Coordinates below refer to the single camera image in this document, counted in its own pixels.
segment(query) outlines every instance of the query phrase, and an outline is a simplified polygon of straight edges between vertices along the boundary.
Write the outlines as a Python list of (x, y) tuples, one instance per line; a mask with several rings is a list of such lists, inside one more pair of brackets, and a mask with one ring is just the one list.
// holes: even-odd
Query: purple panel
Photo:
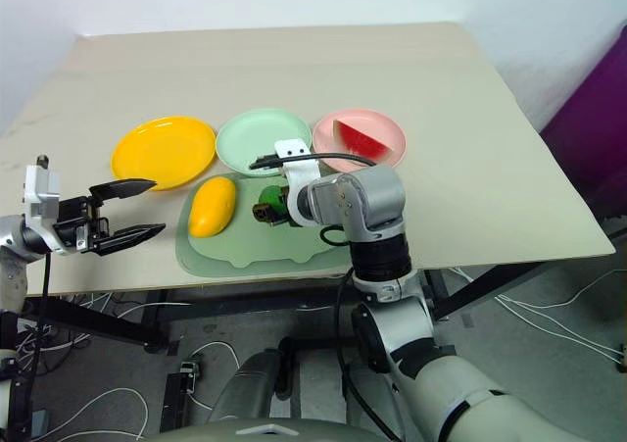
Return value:
[(627, 27), (541, 135), (596, 217), (627, 215)]

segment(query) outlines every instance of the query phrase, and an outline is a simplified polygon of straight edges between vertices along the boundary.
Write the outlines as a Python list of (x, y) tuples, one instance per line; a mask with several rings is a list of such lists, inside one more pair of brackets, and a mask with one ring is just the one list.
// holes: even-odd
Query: yellow mango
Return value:
[(226, 177), (212, 177), (196, 192), (189, 213), (189, 234), (204, 238), (220, 233), (233, 217), (237, 190)]

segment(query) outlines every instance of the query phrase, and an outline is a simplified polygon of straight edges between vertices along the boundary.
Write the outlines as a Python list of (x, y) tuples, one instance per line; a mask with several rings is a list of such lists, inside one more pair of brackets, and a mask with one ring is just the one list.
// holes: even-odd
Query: watermelon slice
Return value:
[(384, 144), (341, 121), (333, 121), (333, 136), (349, 153), (372, 161), (384, 160), (392, 152)]

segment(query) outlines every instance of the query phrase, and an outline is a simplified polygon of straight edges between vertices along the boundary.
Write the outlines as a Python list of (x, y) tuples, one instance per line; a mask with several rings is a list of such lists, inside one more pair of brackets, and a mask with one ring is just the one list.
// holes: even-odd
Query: table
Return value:
[[(434, 270), (528, 264), (614, 251), (584, 201), (495, 69), (456, 24), (207, 30), (79, 38), (70, 56), (0, 139), (0, 215), (21, 211), (24, 165), (40, 153), (62, 175), (62, 197), (112, 179), (109, 158), (140, 123), (189, 115), (218, 129), (258, 107), (314, 124), (341, 108), (395, 120), (409, 150), (414, 265)], [(203, 176), (226, 172), (214, 162)], [(174, 254), (176, 221), (193, 183), (109, 202), (113, 229), (165, 222), (156, 238), (104, 258), (56, 258), (51, 292), (163, 289), (334, 275), (343, 270), (199, 277)], [(42, 262), (29, 266), (41, 291)]]

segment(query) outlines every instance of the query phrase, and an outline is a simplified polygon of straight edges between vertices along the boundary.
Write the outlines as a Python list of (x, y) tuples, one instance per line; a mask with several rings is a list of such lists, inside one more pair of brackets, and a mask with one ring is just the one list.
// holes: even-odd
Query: yellow plate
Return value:
[(152, 190), (172, 189), (190, 181), (216, 155), (216, 135), (191, 117), (165, 117), (126, 134), (111, 157), (118, 179), (142, 177), (157, 182)]

